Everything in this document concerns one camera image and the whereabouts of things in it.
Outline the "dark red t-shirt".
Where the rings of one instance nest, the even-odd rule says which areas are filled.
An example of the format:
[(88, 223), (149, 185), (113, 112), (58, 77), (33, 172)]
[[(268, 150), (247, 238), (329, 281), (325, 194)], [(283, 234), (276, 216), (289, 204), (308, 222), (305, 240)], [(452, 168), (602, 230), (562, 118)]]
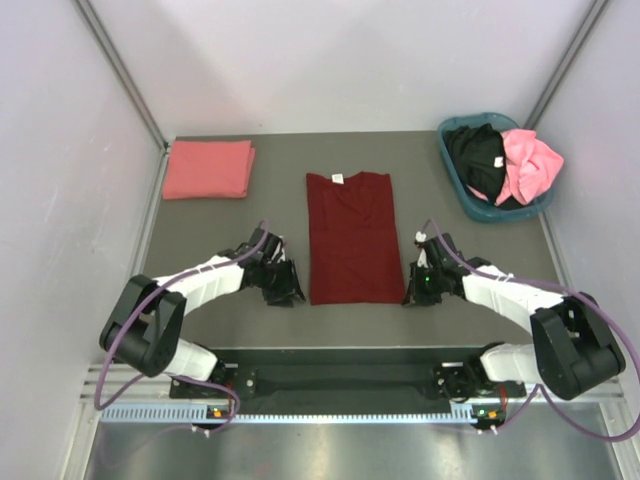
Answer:
[(306, 175), (313, 305), (399, 304), (405, 283), (391, 176)]

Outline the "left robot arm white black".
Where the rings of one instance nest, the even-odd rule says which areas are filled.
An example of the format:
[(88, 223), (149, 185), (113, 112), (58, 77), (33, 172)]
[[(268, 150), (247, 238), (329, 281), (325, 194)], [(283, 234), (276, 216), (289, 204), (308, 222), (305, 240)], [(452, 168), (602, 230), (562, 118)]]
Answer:
[(99, 337), (116, 360), (152, 378), (189, 377), (205, 396), (226, 387), (227, 374), (209, 349), (181, 338), (185, 317), (219, 297), (258, 288), (267, 305), (305, 300), (284, 240), (258, 227), (247, 242), (173, 276), (139, 274), (125, 285)]

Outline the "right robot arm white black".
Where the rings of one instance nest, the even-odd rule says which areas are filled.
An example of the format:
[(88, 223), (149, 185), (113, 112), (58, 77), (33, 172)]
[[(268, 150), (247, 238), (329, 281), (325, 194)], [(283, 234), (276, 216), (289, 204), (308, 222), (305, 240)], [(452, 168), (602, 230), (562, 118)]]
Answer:
[(624, 354), (592, 298), (562, 293), (556, 285), (516, 282), (480, 257), (465, 259), (449, 234), (418, 232), (414, 243), (419, 257), (410, 265), (404, 304), (433, 306), (455, 296), (506, 318), (531, 337), (526, 345), (486, 346), (466, 372), (474, 393), (487, 396), (503, 382), (523, 382), (572, 400), (625, 370)]

